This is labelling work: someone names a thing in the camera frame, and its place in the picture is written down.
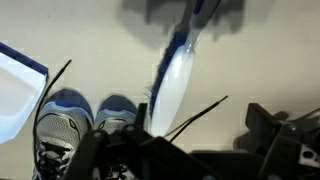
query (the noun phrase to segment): shoelace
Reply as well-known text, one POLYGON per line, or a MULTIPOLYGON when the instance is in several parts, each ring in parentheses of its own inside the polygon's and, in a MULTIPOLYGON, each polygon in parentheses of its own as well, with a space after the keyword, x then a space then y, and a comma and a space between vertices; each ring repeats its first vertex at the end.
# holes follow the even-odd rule
POLYGON ((68 148, 56 146, 50 143, 41 143, 45 150, 39 151, 39 171, 42 179, 53 180, 64 175, 64 171, 67 169, 66 165, 69 162, 69 158, 62 160, 66 152, 70 151, 68 148), (48 155, 48 152, 57 154, 57 158, 52 158, 48 155))

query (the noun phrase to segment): black object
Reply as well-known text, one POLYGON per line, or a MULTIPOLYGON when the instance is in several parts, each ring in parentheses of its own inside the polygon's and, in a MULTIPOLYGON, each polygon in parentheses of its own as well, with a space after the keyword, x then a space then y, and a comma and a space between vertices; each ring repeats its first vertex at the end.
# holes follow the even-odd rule
POLYGON ((88 132, 64 179, 123 179, 125 168, 143 180, 291 180, 320 177, 316 170, 299 164, 301 146, 308 144, 313 147, 312 140, 317 140, 315 136, 319 132, 314 133, 313 129, 311 136, 293 123, 276 120, 258 104, 250 104, 247 115, 247 126, 254 128, 249 128, 250 136, 257 143, 253 144, 256 148, 251 152, 194 151, 187 154, 165 139, 154 138, 143 131, 141 123, 146 108, 145 104, 140 104, 138 124, 126 126, 121 132, 111 135, 100 130, 88 132), (259 148, 265 150, 264 155, 257 153, 259 148))

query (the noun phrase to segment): sneaker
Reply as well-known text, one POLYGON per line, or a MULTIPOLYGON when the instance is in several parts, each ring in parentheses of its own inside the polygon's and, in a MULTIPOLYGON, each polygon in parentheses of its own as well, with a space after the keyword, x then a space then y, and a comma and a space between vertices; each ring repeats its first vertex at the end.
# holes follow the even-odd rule
MULTIPOLYGON (((136 106, 126 97, 113 95, 107 98, 99 108, 97 117, 94 121, 94 129, 106 131, 109 135, 116 131, 120 131, 125 125, 134 124, 136 114, 136 106)), ((125 165, 120 165, 120 172, 109 174, 120 176, 120 179, 133 180, 135 177, 126 168, 125 165)))
POLYGON ((63 177, 81 138, 92 126, 91 109, 79 93, 63 89, 51 96, 34 127, 33 179, 63 177))

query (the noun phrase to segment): white plastic item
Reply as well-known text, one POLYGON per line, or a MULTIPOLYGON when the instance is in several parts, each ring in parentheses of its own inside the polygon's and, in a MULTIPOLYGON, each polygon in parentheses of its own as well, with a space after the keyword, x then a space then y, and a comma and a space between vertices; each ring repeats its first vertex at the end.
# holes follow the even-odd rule
POLYGON ((20 131, 44 90, 46 76, 0 52, 0 144, 20 131))
POLYGON ((195 53, 181 46, 174 54, 162 80, 152 114, 151 133, 164 136, 170 128, 186 91, 195 53))

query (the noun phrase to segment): black wire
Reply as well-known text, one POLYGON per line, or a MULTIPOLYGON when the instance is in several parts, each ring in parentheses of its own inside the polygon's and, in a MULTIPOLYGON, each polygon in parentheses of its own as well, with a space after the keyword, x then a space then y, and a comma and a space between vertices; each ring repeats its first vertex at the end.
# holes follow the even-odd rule
POLYGON ((173 142, 191 123, 193 123, 195 120, 197 120, 198 118, 200 118, 201 116, 205 115, 206 113, 208 113, 209 111, 211 111, 212 109, 214 109, 215 107, 217 107, 222 101, 226 100, 228 98, 228 96, 225 96, 224 98, 222 98, 220 101, 214 103, 213 105, 209 106, 207 109, 201 111, 200 113, 198 113, 197 115, 189 118, 186 122, 184 122, 183 124, 181 124, 180 126, 178 126, 177 128, 175 128, 174 130, 172 130, 171 132, 169 132, 166 136, 171 135, 172 133, 174 133, 175 131, 177 131, 178 129, 180 129, 182 126, 182 129, 180 129, 179 132, 177 132, 177 134, 175 134, 169 142, 173 142))
MULTIPOLYGON (((56 81, 60 78, 60 76, 62 75, 62 73, 67 69, 67 67, 69 66, 69 64, 72 62, 72 60, 70 59, 64 66, 63 68, 58 72, 58 74, 53 78, 53 80, 50 82, 50 84, 48 85, 47 89, 45 90, 45 92, 43 93, 42 98, 40 99, 36 114, 35 114, 35 120, 33 122, 33 151, 36 151, 36 137, 37 137, 37 122, 38 122, 38 117, 39 117, 39 113, 41 110, 41 107, 44 103, 44 100, 46 99, 46 96, 48 95, 51 87, 56 83, 56 81)), ((38 164, 37 164, 37 155, 34 153, 34 164, 36 166, 37 169, 39 169, 38 164)))

